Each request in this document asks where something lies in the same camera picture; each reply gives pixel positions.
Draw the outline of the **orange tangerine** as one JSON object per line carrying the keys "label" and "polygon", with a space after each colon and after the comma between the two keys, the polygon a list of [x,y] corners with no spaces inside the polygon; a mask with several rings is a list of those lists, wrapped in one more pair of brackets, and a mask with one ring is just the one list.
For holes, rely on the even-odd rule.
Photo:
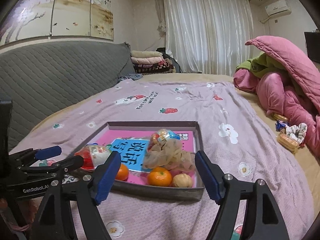
{"label": "orange tangerine", "polygon": [[116,175],[116,180],[126,181],[128,177],[129,177],[129,169],[127,168],[126,165],[121,164],[118,170],[118,173]]}
{"label": "orange tangerine", "polygon": [[167,169],[156,167],[148,174],[147,181],[151,186],[169,187],[172,183],[172,175]]}

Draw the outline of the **red toy egg packet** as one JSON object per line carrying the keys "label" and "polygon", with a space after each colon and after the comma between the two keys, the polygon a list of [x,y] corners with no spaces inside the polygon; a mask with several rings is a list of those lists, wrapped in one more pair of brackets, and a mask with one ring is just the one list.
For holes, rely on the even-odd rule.
{"label": "red toy egg packet", "polygon": [[152,133],[149,140],[147,151],[150,152],[153,146],[157,145],[162,141],[168,141],[169,139],[180,140],[181,137],[175,132],[173,132],[172,130],[164,129],[164,128],[158,130],[155,133]]}
{"label": "red toy egg packet", "polygon": [[74,155],[79,155],[83,158],[82,170],[94,171],[97,166],[105,163],[110,154],[111,151],[106,146],[88,144]]}

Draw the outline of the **beige walnut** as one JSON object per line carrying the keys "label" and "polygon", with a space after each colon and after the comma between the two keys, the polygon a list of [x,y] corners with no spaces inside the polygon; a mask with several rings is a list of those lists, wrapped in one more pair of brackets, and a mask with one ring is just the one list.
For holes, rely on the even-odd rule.
{"label": "beige walnut", "polygon": [[182,174],[177,174],[173,177],[172,185],[174,187],[189,188],[189,187],[193,187],[193,181],[191,176],[189,176],[188,174],[182,173]]}

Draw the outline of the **beige sheer scrunchie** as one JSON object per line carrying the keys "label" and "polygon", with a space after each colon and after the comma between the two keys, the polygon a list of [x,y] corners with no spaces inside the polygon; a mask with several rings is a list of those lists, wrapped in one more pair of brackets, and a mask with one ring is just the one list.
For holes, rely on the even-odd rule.
{"label": "beige sheer scrunchie", "polygon": [[195,170],[195,153],[182,148],[180,140],[169,139],[146,150],[143,160],[144,169],[163,167],[167,170],[191,172]]}

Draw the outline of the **pink and blue workbook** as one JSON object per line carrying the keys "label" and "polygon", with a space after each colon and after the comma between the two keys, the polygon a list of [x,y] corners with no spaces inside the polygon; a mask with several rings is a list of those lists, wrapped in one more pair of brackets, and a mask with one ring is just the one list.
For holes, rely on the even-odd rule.
{"label": "pink and blue workbook", "polygon": [[121,163],[129,169],[128,183],[148,185],[149,170],[143,168],[143,159],[153,131],[130,131],[104,129],[90,142],[118,151]]}

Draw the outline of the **pink strawberry print bedsheet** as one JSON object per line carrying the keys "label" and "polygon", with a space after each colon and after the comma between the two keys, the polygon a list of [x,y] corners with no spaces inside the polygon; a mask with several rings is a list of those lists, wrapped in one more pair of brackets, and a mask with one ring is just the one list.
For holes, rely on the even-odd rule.
{"label": "pink strawberry print bedsheet", "polygon": [[[203,149],[223,172],[263,179],[283,215],[289,237],[301,239],[314,220],[306,176],[291,152],[234,86],[222,83],[122,81],[55,121],[29,133],[15,151],[59,145],[66,157],[109,121],[196,121]],[[111,193],[99,206],[113,239],[205,239],[218,211],[208,194],[194,203]]]}

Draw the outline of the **grey cardboard tray box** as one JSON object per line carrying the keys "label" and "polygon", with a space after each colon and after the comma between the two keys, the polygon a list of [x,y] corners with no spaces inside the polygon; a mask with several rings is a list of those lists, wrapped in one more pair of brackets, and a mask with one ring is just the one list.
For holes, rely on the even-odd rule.
{"label": "grey cardboard tray box", "polygon": [[[129,169],[124,181],[116,180],[113,189],[141,197],[177,201],[199,201],[204,185],[195,168],[195,153],[203,148],[199,124],[195,121],[110,121],[84,139],[70,155],[85,146],[105,147],[84,155],[86,168],[77,174],[91,172],[111,151],[120,153]],[[171,173],[175,185],[151,185],[149,173],[163,167]]]}

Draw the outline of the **grey quilted headboard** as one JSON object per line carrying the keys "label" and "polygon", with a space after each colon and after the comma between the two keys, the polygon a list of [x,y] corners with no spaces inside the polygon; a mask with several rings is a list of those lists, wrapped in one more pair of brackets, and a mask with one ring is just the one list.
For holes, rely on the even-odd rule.
{"label": "grey quilted headboard", "polygon": [[13,100],[9,149],[46,117],[134,71],[128,43],[47,42],[1,53],[1,94]]}

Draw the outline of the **snack wrappers pile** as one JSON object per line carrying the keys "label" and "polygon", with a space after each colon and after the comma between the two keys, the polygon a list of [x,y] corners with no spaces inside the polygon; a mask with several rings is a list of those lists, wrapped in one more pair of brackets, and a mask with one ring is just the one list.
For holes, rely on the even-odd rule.
{"label": "snack wrappers pile", "polygon": [[276,131],[279,132],[276,139],[281,146],[295,154],[299,148],[304,147],[304,140],[308,130],[305,123],[289,125],[289,119],[285,116],[273,113],[272,118],[276,120]]}

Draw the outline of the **pink quilted duvet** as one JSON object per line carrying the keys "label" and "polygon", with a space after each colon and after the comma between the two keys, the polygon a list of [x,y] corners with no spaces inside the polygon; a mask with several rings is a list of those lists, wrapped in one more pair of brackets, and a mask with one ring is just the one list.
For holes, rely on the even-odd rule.
{"label": "pink quilted duvet", "polygon": [[246,42],[280,62],[287,75],[271,72],[261,79],[248,70],[234,73],[236,88],[257,94],[267,115],[285,116],[290,125],[308,126],[304,144],[319,157],[319,71],[291,41],[277,36],[258,36]]}

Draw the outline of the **stack of folded blankets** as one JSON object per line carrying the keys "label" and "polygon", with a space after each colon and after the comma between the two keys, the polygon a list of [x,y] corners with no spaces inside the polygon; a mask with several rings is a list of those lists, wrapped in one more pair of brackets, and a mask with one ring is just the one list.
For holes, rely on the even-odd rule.
{"label": "stack of folded blankets", "polygon": [[131,51],[131,62],[136,74],[171,74],[176,73],[174,60],[159,51]]}

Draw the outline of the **green blanket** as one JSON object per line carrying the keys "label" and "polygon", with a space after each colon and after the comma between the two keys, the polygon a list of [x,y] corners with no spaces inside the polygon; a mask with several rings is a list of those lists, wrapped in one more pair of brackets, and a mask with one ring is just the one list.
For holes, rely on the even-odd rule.
{"label": "green blanket", "polygon": [[288,74],[287,69],[280,62],[265,53],[260,53],[257,57],[247,59],[243,63],[239,64],[235,71],[237,72],[241,69],[248,70],[259,79],[261,79],[265,74],[271,72],[277,72],[284,75]]}

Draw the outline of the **white sheer curtain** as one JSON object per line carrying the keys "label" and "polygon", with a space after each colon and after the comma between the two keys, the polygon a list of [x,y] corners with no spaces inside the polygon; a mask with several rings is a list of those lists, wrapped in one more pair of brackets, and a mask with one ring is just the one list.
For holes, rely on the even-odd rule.
{"label": "white sheer curtain", "polygon": [[183,73],[232,76],[253,55],[249,0],[156,0],[165,52]]}

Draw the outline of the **black television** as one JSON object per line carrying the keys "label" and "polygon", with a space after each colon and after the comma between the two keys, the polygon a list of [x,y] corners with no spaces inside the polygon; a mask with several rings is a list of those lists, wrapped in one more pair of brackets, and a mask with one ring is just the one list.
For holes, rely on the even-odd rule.
{"label": "black television", "polygon": [[304,36],[309,59],[313,62],[320,63],[320,33],[305,32]]}

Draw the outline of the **white air conditioner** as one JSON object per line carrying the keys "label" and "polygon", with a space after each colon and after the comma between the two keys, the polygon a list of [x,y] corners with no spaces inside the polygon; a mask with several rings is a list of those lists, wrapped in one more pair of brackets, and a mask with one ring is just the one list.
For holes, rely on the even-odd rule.
{"label": "white air conditioner", "polygon": [[273,2],[269,5],[265,6],[265,11],[268,16],[275,16],[282,12],[288,12],[291,13],[291,9],[287,4],[287,1],[285,0],[278,0],[276,2]]}

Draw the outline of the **floral wall painting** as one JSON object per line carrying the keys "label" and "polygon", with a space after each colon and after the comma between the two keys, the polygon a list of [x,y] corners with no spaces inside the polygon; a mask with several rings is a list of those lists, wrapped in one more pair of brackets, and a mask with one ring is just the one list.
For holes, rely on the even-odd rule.
{"label": "floral wall painting", "polygon": [[1,26],[1,44],[43,36],[113,40],[111,0],[19,0]]}

